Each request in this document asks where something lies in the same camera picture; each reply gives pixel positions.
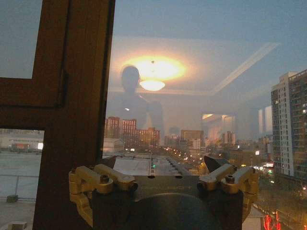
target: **metal bracket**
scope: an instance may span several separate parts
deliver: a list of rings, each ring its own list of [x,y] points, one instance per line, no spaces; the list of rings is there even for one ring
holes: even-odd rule
[[[252,167],[243,167],[236,170],[235,166],[224,164],[210,174],[200,176],[198,187],[212,191],[221,183],[221,188],[225,193],[236,194],[241,190],[244,195],[242,217],[242,221],[244,221],[250,213],[252,203],[257,200],[258,177],[258,173]]]
[[[208,175],[200,176],[200,182],[198,186],[202,186],[207,191],[215,190],[217,184],[227,175],[234,173],[236,166],[231,164],[224,164],[217,168]]]
[[[133,176],[124,175],[103,164],[96,165],[94,170],[85,166],[72,169],[69,174],[70,201],[77,205],[80,216],[93,227],[93,211],[88,198],[96,189],[101,194],[109,194],[116,184],[120,190],[134,192],[138,188]]]

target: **wooden window frame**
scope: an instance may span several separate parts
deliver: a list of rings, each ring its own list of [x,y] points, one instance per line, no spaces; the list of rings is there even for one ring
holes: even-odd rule
[[[61,104],[62,60],[69,0],[43,0],[31,79],[0,78],[0,105]]]
[[[66,5],[61,1],[52,2],[58,2],[64,11]],[[12,84],[8,79],[0,84],[0,92],[5,92],[1,102],[12,97],[15,100],[0,106],[0,127],[45,131],[34,230],[91,229],[70,201],[68,172],[72,167],[93,165],[101,157],[114,8],[114,0],[69,0],[64,55],[58,60],[66,78],[60,106],[52,106],[52,100],[46,106],[44,100],[33,104],[28,99],[12,96],[9,91],[3,91]],[[38,49],[47,56],[52,52],[47,47]],[[47,67],[48,63],[41,65],[40,68]],[[50,77],[50,80],[58,79],[57,74]],[[20,85],[15,82],[12,87],[18,88]],[[40,97],[48,95],[48,92],[41,93]]]

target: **ceiling lamp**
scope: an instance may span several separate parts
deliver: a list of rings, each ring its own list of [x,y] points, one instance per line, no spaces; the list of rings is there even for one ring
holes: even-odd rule
[[[140,82],[140,85],[149,91],[159,91],[165,87],[165,84],[159,80],[143,80]]]

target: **glass pane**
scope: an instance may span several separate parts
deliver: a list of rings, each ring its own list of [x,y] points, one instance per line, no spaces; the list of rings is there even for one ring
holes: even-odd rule
[[[133,175],[208,173],[205,156],[253,166],[259,225],[304,229],[305,9],[304,1],[117,0],[104,157],[117,155],[114,168]]]
[[[44,131],[0,128],[1,230],[32,229],[43,143]]]
[[[32,78],[42,0],[0,1],[0,77]]]

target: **railing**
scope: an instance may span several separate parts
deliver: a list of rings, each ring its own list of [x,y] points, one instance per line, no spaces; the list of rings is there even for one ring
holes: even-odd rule
[[[14,188],[14,194],[13,195],[18,195],[17,194],[17,190],[18,190],[18,184],[19,184],[19,178],[20,177],[28,177],[28,178],[38,178],[38,176],[22,176],[22,175],[10,175],[10,174],[0,174],[0,177],[1,176],[10,176],[10,177],[16,177],[16,183],[15,183],[15,188]],[[35,201],[36,198],[34,197],[19,197],[18,196],[18,199],[22,199],[22,200],[33,200]]]

